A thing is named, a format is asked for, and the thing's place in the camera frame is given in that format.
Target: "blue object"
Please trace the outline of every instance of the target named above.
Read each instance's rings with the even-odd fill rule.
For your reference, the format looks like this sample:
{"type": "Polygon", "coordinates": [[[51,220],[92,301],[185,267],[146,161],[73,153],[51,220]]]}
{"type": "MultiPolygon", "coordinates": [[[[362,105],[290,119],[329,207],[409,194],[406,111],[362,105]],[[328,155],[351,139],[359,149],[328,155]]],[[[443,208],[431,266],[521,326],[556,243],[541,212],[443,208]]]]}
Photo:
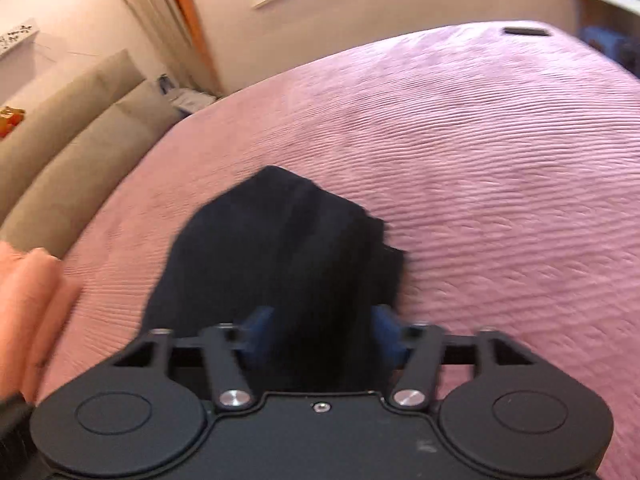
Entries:
{"type": "Polygon", "coordinates": [[[580,31],[580,39],[640,77],[640,48],[628,36],[605,27],[590,25],[580,31]]]}
{"type": "Polygon", "coordinates": [[[239,351],[249,366],[258,367],[269,361],[273,332],[272,315],[273,307],[259,307],[240,327],[244,337],[239,351]]]}
{"type": "Polygon", "coordinates": [[[386,305],[374,306],[371,315],[373,337],[385,361],[393,367],[402,365],[409,353],[409,349],[402,342],[404,325],[386,305]]]}

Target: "pink textured blanket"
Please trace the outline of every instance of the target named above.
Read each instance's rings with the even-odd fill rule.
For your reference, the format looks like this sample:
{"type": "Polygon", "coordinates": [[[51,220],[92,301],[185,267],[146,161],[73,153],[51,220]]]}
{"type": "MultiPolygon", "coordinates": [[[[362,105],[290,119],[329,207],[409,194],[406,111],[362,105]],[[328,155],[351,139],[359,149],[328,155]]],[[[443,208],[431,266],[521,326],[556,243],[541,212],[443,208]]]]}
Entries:
{"type": "Polygon", "coordinates": [[[179,123],[69,254],[86,286],[44,392],[134,335],[196,208],[277,164],[388,223],[407,318],[505,330],[596,390],[616,419],[600,473],[640,478],[640,84],[503,25],[362,46],[179,123]]]}

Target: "black fabric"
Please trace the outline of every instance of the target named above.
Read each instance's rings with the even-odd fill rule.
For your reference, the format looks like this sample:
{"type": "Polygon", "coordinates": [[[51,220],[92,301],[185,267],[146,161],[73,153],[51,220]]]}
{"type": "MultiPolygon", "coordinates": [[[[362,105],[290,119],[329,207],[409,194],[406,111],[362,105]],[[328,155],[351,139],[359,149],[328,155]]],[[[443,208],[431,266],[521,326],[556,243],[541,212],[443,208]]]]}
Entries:
{"type": "Polygon", "coordinates": [[[402,267],[383,235],[383,222],[357,204],[268,166],[180,232],[141,331],[193,336],[272,306],[273,358],[253,376],[262,389],[368,389],[370,307],[393,305],[402,267]]]}

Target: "white wall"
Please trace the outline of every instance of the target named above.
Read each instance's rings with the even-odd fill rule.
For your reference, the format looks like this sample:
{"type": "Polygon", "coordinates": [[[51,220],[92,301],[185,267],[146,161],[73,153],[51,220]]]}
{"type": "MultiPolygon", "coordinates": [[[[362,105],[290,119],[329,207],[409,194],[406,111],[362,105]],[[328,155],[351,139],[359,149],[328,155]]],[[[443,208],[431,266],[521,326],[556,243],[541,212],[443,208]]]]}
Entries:
{"type": "Polygon", "coordinates": [[[195,0],[235,91],[360,44],[453,23],[528,19],[575,31],[572,0],[195,0]]]}
{"type": "Polygon", "coordinates": [[[0,0],[0,32],[29,18],[41,32],[0,59],[0,104],[31,108],[123,48],[149,78],[166,71],[122,0],[0,0]]]}

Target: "metal screw cap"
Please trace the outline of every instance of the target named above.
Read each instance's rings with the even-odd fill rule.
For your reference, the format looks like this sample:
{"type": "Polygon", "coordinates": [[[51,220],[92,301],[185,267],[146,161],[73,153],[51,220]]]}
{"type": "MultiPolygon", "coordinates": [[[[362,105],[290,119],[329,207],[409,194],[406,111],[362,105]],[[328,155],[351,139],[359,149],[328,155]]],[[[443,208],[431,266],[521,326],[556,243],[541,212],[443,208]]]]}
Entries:
{"type": "Polygon", "coordinates": [[[331,405],[328,402],[316,402],[314,404],[314,411],[316,413],[326,413],[331,409],[331,405]]]}
{"type": "Polygon", "coordinates": [[[251,395],[242,390],[227,390],[220,395],[220,403],[233,408],[244,406],[250,400],[251,395]]]}
{"type": "Polygon", "coordinates": [[[398,406],[418,406],[426,397],[418,390],[400,390],[394,394],[394,402],[398,406]]]}

